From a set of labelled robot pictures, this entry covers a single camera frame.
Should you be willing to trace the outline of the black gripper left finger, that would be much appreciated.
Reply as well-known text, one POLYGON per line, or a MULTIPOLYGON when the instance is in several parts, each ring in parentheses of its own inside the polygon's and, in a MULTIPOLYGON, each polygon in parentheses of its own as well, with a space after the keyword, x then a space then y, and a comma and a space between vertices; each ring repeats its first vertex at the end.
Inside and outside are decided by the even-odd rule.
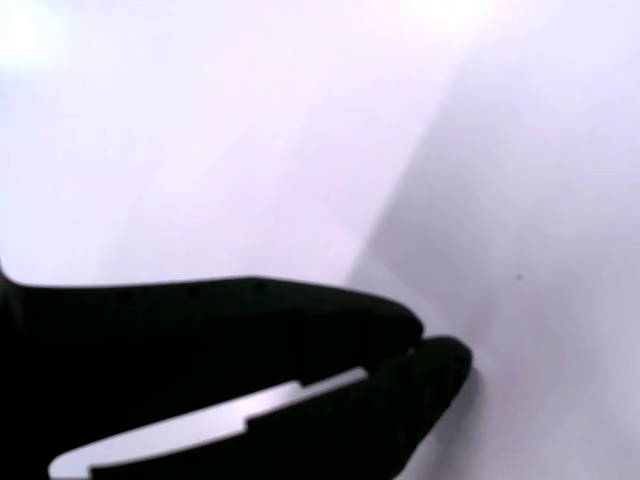
POLYGON ((1 280, 1 475, 44 479, 78 447, 416 346, 407 307, 239 277, 117 287, 1 280))

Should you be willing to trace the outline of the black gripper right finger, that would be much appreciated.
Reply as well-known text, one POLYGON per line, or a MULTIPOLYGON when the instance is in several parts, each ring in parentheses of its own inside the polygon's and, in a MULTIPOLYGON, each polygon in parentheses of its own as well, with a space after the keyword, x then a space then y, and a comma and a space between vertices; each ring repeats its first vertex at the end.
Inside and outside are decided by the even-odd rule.
POLYGON ((473 354, 432 337, 368 378, 250 419, 244 433, 94 479, 392 479, 450 407, 473 354))

